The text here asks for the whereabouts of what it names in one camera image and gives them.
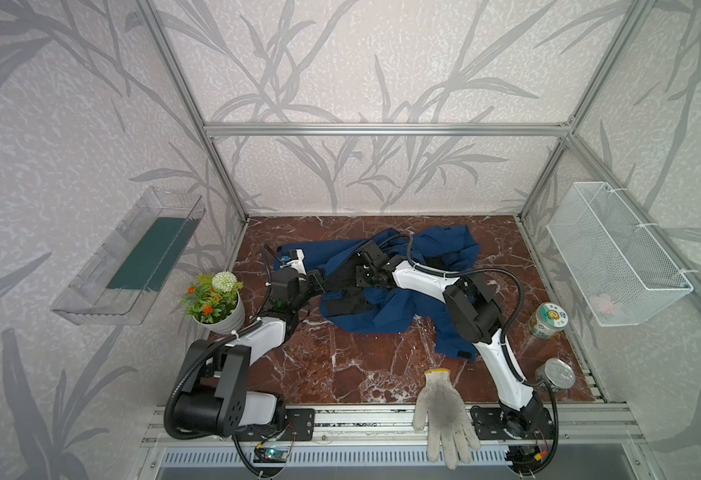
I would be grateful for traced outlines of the blue jacket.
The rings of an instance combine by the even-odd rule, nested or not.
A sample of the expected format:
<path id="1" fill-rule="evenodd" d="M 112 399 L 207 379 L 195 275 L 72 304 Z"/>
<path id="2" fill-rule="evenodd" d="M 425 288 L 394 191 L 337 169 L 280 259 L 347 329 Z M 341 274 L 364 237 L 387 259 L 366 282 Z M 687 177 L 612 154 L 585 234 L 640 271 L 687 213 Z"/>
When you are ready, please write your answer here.
<path id="1" fill-rule="evenodd" d="M 415 317 L 435 324 L 436 352 L 456 359 L 474 361 L 478 349 L 462 338 L 444 302 L 424 293 L 402 288 L 358 288 L 356 267 L 361 264 L 357 250 L 365 238 L 302 242 L 280 246 L 304 252 L 304 267 L 324 273 L 320 315 L 352 334 L 393 334 L 407 331 Z M 414 236 L 412 258 L 426 266 L 448 271 L 466 271 L 475 266 L 481 246 L 466 225 L 434 226 Z"/>

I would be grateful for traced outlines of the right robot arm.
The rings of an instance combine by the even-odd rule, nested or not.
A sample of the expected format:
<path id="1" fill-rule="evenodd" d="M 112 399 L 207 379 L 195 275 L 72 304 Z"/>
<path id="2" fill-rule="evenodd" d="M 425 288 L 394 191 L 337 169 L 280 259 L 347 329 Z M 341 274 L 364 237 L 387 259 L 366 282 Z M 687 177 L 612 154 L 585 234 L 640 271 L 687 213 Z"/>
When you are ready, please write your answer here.
<path id="1" fill-rule="evenodd" d="M 487 285 L 485 275 L 498 273 L 517 280 L 508 270 L 481 267 L 463 272 L 440 270 L 412 258 L 414 239 L 409 239 L 404 256 L 386 254 L 368 241 L 357 251 L 361 265 L 356 284 L 360 287 L 401 288 L 419 292 L 446 305 L 456 332 L 472 343 L 484 360 L 498 391 L 500 407 L 471 409 L 476 432 L 491 432 L 518 440 L 544 437 L 556 443 L 560 422 L 558 406 L 546 408 L 536 392 L 538 386 L 553 392 L 549 382 L 530 382 L 513 356 L 508 333 L 524 304 L 524 287 L 516 281 L 519 299 L 509 318 Z"/>

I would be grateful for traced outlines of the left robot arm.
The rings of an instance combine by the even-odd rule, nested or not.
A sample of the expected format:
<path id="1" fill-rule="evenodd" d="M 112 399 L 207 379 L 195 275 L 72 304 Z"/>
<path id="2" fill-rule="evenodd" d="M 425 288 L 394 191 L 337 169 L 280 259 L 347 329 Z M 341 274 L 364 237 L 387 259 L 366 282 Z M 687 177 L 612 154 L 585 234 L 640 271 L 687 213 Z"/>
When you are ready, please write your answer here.
<path id="1" fill-rule="evenodd" d="M 300 310 L 322 294 L 324 272 L 276 270 L 254 323 L 216 341 L 190 346 L 164 408 L 170 437 L 206 436 L 254 440 L 280 435 L 288 428 L 284 400 L 248 390 L 248 372 L 268 352 L 282 346 L 300 324 Z"/>

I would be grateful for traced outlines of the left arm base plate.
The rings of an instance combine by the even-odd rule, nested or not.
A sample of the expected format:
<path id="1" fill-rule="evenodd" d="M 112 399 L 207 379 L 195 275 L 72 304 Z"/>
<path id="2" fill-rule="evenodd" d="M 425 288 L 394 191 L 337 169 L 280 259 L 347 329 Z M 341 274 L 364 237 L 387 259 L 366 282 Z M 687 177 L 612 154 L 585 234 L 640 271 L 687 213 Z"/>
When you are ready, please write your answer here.
<path id="1" fill-rule="evenodd" d="M 308 442 L 314 437 L 316 410 L 286 408 L 276 412 L 269 424 L 248 425 L 236 430 L 236 439 L 246 442 L 296 441 Z"/>

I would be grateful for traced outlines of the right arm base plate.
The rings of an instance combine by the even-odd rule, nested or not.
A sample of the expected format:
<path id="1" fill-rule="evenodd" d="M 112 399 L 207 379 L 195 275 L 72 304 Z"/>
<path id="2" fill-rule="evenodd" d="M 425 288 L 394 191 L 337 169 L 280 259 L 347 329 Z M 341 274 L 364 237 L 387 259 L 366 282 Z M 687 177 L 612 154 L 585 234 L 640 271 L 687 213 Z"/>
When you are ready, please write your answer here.
<path id="1" fill-rule="evenodd" d="M 506 422 L 500 407 L 474 405 L 469 412 L 480 440 L 534 441 L 543 438 L 552 440 L 555 433 L 556 423 L 548 409 L 543 410 L 542 417 L 535 420 L 528 430 Z"/>

